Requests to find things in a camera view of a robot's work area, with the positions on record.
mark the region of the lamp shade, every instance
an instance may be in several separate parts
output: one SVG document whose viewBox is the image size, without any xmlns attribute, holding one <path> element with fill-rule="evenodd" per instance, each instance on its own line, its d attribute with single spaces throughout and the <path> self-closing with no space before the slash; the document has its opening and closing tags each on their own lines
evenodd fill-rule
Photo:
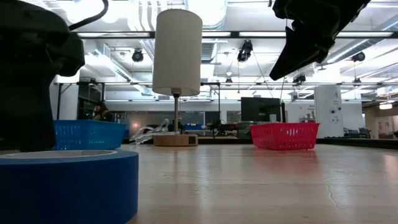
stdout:
<svg viewBox="0 0 398 224">
<path fill-rule="evenodd" d="M 157 16 L 152 91 L 180 96 L 200 93 L 202 20 L 193 12 L 169 9 Z"/>
</svg>

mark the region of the person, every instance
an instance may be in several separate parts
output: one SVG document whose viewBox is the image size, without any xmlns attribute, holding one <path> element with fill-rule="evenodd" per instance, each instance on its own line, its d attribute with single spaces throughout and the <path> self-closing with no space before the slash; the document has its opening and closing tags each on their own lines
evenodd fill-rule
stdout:
<svg viewBox="0 0 398 224">
<path fill-rule="evenodd" d="M 106 105 L 103 102 L 95 104 L 94 107 L 94 118 L 95 121 L 112 121 L 113 115 L 108 111 Z"/>
</svg>

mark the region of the basket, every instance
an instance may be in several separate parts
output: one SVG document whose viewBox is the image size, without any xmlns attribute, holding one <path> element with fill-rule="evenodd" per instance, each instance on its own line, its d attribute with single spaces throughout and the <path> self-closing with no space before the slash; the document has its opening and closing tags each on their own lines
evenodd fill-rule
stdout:
<svg viewBox="0 0 398 224">
<path fill-rule="evenodd" d="M 318 123 L 271 123 L 250 126 L 256 147 L 272 150 L 313 149 Z"/>
<path fill-rule="evenodd" d="M 55 150 L 117 149 L 125 124 L 88 120 L 54 121 Z"/>
</svg>

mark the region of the table surface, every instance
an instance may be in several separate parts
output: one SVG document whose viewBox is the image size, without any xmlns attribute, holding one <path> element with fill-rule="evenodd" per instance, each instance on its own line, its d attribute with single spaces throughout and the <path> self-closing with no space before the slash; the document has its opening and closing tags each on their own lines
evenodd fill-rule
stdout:
<svg viewBox="0 0 398 224">
<path fill-rule="evenodd" d="M 129 223 L 397 223 L 398 151 L 123 146 L 140 154 Z"/>
</svg>

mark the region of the wooden base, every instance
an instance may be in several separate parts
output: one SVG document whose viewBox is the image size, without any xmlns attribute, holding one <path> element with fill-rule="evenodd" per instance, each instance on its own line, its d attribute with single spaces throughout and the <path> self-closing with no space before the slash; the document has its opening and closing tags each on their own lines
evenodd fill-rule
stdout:
<svg viewBox="0 0 398 224">
<path fill-rule="evenodd" d="M 154 136 L 154 146 L 197 146 L 196 134 L 178 134 Z"/>
</svg>

